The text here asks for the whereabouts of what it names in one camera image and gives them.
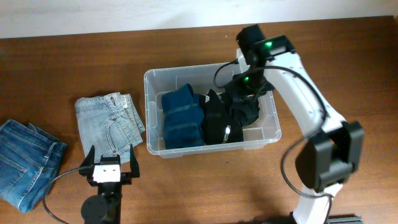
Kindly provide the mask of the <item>teal garment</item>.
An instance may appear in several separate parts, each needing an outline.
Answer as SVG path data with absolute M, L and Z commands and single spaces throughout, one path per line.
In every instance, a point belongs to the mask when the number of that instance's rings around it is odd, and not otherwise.
M 166 149 L 197 147 L 205 144 L 202 123 L 204 110 L 200 96 L 190 84 L 168 92 L 161 98 Z

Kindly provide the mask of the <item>clear plastic storage bin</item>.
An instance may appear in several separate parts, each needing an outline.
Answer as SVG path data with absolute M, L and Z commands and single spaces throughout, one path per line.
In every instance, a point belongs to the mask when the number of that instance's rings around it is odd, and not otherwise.
M 189 83 L 194 93 L 204 95 L 209 89 L 220 94 L 213 83 L 213 75 L 222 63 L 195 65 L 187 67 L 158 68 L 144 74 L 144 94 L 146 108 L 147 150 L 164 159 L 182 157 L 190 154 L 232 151 L 236 149 L 260 149 L 275 143 L 282 137 L 274 96 L 272 92 L 259 98 L 259 118 L 249 126 L 243 127 L 243 142 L 216 144 L 210 146 L 166 149 L 164 141 L 164 115 L 161 97 L 178 90 Z

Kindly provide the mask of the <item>dark blue folded jeans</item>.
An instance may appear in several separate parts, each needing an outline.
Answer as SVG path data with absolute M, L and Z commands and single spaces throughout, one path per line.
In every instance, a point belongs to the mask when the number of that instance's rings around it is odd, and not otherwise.
M 33 124 L 1 125 L 1 198 L 30 212 L 56 177 L 67 144 Z

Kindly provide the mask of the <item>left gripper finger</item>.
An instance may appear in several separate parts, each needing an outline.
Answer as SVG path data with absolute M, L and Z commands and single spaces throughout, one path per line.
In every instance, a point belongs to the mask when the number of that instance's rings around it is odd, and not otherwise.
M 94 159 L 95 159 L 95 146 L 92 145 L 88 155 L 85 157 L 80 165 L 78 171 L 82 176 L 92 176 L 94 171 Z
M 140 177 L 139 163 L 134 154 L 134 147 L 132 144 L 130 144 L 130 169 L 129 177 L 131 179 Z

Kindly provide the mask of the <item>light blue jeans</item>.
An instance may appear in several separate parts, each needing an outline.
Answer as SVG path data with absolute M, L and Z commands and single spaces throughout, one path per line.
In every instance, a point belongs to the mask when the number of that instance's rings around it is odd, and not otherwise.
M 129 94 L 119 92 L 75 103 L 78 131 L 85 155 L 95 147 L 95 162 L 101 157 L 120 156 L 130 161 L 130 147 L 143 142 L 145 127 Z

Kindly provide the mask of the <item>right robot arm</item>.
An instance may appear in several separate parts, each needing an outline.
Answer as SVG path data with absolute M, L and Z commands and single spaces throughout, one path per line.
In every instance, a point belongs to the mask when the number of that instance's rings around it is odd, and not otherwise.
M 347 122 L 324 98 L 304 69 L 285 35 L 265 38 L 258 25 L 236 36 L 235 62 L 241 73 L 224 88 L 231 96 L 232 115 L 245 100 L 255 102 L 277 90 L 298 122 L 303 136 L 280 160 L 286 184 L 300 198 L 286 217 L 268 223 L 362 223 L 356 215 L 332 216 L 332 203 L 350 175 L 358 170 L 364 140 L 359 122 Z

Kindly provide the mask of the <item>black garment with logo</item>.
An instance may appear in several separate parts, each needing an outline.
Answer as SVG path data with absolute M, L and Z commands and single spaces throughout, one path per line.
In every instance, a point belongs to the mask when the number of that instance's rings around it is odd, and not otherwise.
M 202 130 L 206 145 L 244 141 L 242 126 L 226 111 L 214 90 L 200 96 L 200 106 L 205 116 Z

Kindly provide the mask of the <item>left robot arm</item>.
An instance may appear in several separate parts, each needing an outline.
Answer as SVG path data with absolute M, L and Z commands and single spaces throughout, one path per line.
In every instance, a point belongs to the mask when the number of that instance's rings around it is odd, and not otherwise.
M 97 194 L 88 197 L 81 206 L 81 216 L 85 224 L 120 224 L 122 187 L 131 185 L 132 179 L 140 177 L 138 161 L 134 155 L 134 147 L 130 147 L 130 171 L 121 170 L 120 155 L 101 156 L 95 162 L 95 147 L 92 146 L 88 155 L 80 165 L 79 174 L 86 177 Z

